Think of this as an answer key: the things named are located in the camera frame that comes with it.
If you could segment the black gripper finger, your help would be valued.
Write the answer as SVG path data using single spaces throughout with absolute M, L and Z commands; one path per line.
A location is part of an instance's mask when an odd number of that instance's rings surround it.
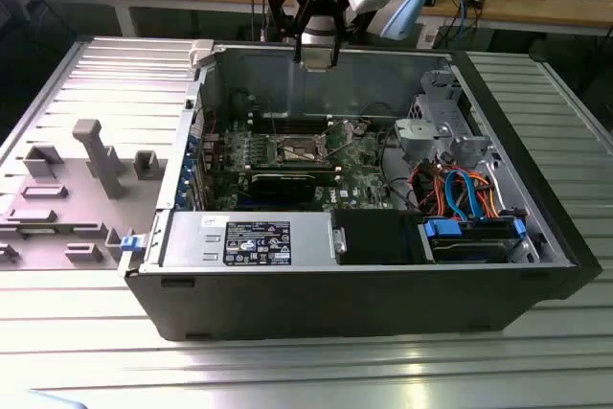
M 340 48 L 345 38 L 345 10 L 347 7 L 347 0 L 330 0 L 330 14 L 334 25 L 334 42 L 329 66 L 330 68 L 337 66 Z
M 285 1 L 267 0 L 267 3 L 280 37 L 294 39 L 293 61 L 299 63 L 302 59 L 302 34 L 315 12 L 316 0 L 296 0 L 298 10 L 294 16 L 289 16 L 284 12 Z

